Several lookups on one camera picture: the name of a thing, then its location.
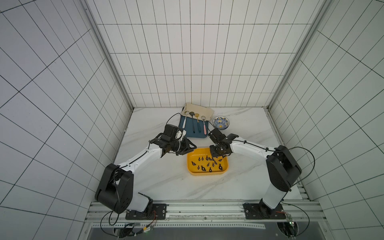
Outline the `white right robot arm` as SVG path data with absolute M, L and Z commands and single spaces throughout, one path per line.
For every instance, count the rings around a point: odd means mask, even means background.
M 260 204 L 269 211 L 277 208 L 302 174 L 302 169 L 290 150 L 282 145 L 268 148 L 240 137 L 232 140 L 225 137 L 210 146 L 210 153 L 213 158 L 238 154 L 264 164 L 268 170 L 270 185 Z

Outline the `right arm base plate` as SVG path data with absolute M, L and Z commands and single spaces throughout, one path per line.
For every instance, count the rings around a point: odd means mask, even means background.
M 245 218 L 247 220 L 285 220 L 286 214 L 282 212 L 282 204 L 274 209 L 269 208 L 263 200 L 257 204 L 245 202 L 243 204 Z

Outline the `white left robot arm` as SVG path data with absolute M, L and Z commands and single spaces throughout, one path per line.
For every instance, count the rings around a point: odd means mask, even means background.
M 165 154 L 185 155 L 197 146 L 187 138 L 182 140 L 160 140 L 155 138 L 147 148 L 121 165 L 109 164 L 102 175 L 95 200 L 117 214 L 126 210 L 149 215 L 153 211 L 153 200 L 135 190 L 135 176 Z

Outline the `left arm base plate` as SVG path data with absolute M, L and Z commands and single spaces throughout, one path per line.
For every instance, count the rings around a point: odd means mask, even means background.
M 164 220 L 167 204 L 156 204 L 149 196 L 141 193 L 134 194 L 127 208 L 126 220 Z

